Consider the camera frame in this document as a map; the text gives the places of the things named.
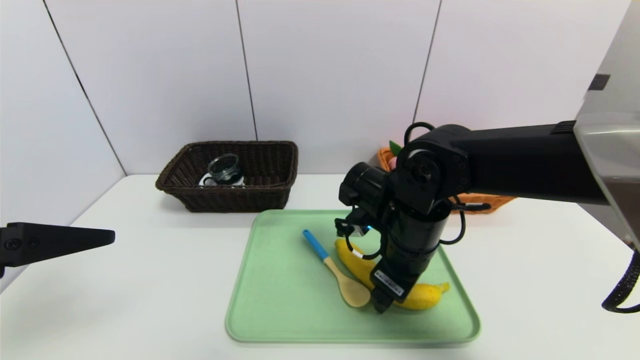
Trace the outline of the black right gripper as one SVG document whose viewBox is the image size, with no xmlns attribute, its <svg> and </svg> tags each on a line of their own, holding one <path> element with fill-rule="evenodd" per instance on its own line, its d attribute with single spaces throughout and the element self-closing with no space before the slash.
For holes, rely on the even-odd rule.
<svg viewBox="0 0 640 360">
<path fill-rule="evenodd" d="M 385 313 L 393 302 L 404 303 L 425 273 L 441 244 L 449 209 L 433 209 L 428 215 L 390 210 L 376 230 L 381 235 L 381 259 L 370 279 L 371 303 Z"/>
</svg>

